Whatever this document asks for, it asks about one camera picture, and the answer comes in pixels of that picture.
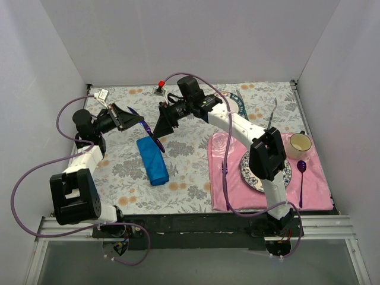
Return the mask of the purple knife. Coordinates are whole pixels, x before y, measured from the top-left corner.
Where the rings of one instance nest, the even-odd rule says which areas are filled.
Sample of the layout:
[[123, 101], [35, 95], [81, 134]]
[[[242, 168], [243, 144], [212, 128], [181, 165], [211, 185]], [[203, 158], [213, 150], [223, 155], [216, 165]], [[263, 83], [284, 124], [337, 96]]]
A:
[[146, 133], [151, 137], [151, 139], [154, 141], [156, 146], [158, 146], [160, 151], [162, 153], [165, 153], [165, 149], [164, 149], [162, 143], [158, 139], [153, 138], [153, 133], [152, 133], [151, 128], [149, 127], [148, 123], [145, 120], [141, 120], [140, 125], [142, 125], [142, 127], [145, 129]]

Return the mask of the blue satin napkin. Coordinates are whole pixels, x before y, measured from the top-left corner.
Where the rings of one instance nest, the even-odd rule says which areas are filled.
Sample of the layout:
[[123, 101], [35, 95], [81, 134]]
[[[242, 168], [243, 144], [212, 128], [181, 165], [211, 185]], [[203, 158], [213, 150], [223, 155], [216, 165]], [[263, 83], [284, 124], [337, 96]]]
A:
[[137, 147], [151, 186], [160, 186], [168, 182], [169, 174], [162, 153], [152, 138], [138, 139]]

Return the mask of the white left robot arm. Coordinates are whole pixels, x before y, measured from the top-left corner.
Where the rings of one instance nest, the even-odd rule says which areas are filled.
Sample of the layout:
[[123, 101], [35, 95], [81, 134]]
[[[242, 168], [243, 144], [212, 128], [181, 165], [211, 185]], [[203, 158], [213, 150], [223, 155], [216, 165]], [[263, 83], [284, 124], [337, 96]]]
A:
[[144, 118], [112, 103], [96, 117], [85, 109], [78, 110], [72, 120], [77, 129], [75, 144], [80, 155], [63, 173], [50, 178], [56, 220], [60, 225], [106, 223], [111, 236], [121, 237], [126, 232], [122, 212], [117, 206], [101, 203], [93, 172], [106, 154], [103, 134], [114, 129], [126, 131]]

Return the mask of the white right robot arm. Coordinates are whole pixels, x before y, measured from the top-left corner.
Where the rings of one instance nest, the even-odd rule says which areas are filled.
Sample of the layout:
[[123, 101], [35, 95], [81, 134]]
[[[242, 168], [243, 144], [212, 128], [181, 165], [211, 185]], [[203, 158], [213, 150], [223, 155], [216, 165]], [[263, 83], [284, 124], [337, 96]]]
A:
[[159, 104], [159, 118], [153, 131], [158, 139], [174, 132], [178, 121], [190, 114], [228, 133], [249, 151], [249, 168], [264, 187], [267, 209], [263, 210], [272, 234], [282, 236], [289, 231], [296, 207], [289, 202], [284, 185], [286, 153], [280, 131], [264, 129], [232, 112], [227, 99], [205, 95], [198, 82], [200, 77], [182, 73], [177, 81], [182, 98], [172, 104]]

